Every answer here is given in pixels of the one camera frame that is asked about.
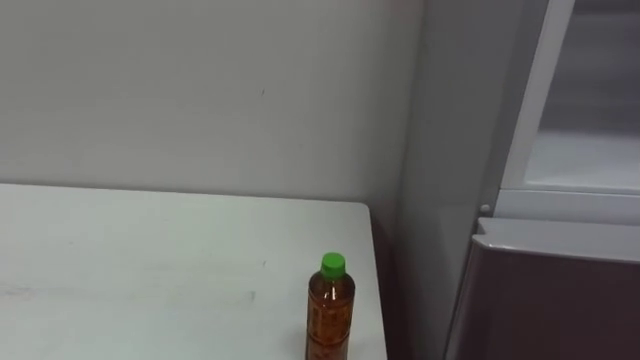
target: green bottle cap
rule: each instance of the green bottle cap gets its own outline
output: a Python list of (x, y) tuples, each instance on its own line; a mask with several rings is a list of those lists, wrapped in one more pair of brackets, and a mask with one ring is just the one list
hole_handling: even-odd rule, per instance
[(346, 273), (344, 256), (338, 253), (326, 253), (322, 257), (320, 274), (327, 280), (337, 280)]

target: bottle label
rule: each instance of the bottle label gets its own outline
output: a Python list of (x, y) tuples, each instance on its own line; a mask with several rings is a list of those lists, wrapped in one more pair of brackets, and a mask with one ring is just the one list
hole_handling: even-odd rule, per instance
[(313, 301), (309, 294), (307, 329), (309, 336), (323, 344), (337, 344), (349, 335), (351, 304), (326, 307)]

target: table surface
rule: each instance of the table surface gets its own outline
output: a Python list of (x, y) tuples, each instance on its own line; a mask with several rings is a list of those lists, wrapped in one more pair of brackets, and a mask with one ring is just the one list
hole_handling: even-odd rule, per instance
[(327, 251), (356, 281), (349, 359), (386, 359), (362, 204), (0, 184), (0, 358), (303, 359)]

